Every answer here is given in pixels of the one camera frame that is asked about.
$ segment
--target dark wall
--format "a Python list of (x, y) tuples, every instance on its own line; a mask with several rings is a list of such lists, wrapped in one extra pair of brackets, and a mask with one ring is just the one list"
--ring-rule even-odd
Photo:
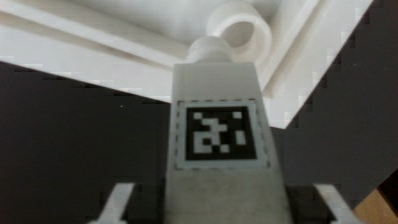
[[(297, 120), (274, 129), (287, 183), (336, 184), (350, 205), (398, 168), (397, 21), (398, 1), (377, 1)], [(127, 218), (157, 222), (167, 122), (167, 104), (0, 65), (2, 223), (86, 223), (127, 181)]]

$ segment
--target black background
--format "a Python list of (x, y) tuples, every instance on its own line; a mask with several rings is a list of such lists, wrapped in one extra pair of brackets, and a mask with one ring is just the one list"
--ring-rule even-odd
[[(2, 223), (86, 223), (125, 181), (141, 183), (128, 219), (160, 217), (169, 105), (89, 87), (0, 66)], [(398, 168), (397, 97), (398, 1), (386, 0), (297, 119), (272, 130), (287, 183), (336, 184), (352, 206)]]

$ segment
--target white ring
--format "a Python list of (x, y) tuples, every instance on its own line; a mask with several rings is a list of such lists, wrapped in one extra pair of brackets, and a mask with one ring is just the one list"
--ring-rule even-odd
[(230, 2), (214, 11), (208, 19), (207, 34), (221, 37), (228, 28), (247, 22), (255, 26), (251, 40), (235, 48), (237, 60), (262, 64), (271, 53), (272, 31), (263, 17), (247, 2)]

